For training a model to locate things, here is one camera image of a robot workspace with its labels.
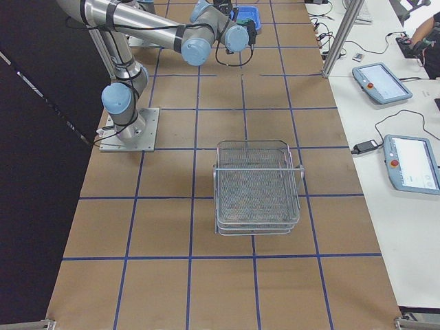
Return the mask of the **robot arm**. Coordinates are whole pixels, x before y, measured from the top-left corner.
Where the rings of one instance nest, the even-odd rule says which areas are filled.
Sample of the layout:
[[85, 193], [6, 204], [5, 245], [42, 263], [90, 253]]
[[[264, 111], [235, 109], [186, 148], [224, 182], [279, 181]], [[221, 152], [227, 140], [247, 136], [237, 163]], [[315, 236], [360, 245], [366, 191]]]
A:
[[213, 45], [223, 44], [227, 53], [235, 53], [256, 42], [255, 22], [237, 21], [239, 10], [229, 1], [198, 1], [189, 23], [156, 15], [153, 1], [59, 1], [58, 5], [90, 33], [112, 79], [101, 94], [108, 124], [98, 129], [95, 142], [105, 152], [155, 148], [160, 110], [137, 106], [149, 73], [135, 60], [133, 49], [169, 49], [198, 67]]

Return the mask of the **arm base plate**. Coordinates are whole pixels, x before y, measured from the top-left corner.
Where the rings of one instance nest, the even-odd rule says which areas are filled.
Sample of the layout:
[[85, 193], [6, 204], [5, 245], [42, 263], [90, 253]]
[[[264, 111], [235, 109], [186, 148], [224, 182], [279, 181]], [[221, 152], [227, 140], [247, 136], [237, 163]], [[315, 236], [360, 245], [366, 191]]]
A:
[[97, 130], [99, 150], [101, 152], [153, 152], [157, 137], [157, 127], [160, 118], [160, 108], [143, 108], [138, 110], [137, 120], [119, 131], [121, 126], [115, 126], [108, 114], [104, 127]]

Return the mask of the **person forearm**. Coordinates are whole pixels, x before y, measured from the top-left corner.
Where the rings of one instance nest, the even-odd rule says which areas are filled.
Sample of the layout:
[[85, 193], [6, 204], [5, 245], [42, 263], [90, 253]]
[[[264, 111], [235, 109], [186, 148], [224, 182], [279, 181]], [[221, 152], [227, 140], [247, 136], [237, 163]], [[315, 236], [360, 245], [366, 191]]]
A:
[[420, 42], [423, 38], [425, 38], [431, 30], [435, 27], [435, 24], [439, 20], [439, 13], [430, 17], [426, 21], [424, 21], [414, 32], [412, 35], [411, 41], [412, 46], [415, 46], [418, 42]]

